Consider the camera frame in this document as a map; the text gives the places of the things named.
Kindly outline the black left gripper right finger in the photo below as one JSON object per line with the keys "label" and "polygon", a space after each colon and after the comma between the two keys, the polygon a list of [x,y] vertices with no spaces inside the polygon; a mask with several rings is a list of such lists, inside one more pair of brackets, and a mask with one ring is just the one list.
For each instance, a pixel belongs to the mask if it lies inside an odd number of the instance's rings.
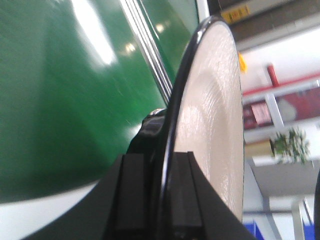
{"label": "black left gripper right finger", "polygon": [[211,186],[193,152],[174,152],[167,240],[253,240]]}

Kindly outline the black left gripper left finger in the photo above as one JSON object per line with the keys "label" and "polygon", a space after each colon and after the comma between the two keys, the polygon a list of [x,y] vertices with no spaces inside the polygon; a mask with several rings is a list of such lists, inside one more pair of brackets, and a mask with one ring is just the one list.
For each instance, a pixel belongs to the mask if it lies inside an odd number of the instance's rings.
{"label": "black left gripper left finger", "polygon": [[28,240],[147,240],[145,160],[120,155],[106,175],[74,207]]}

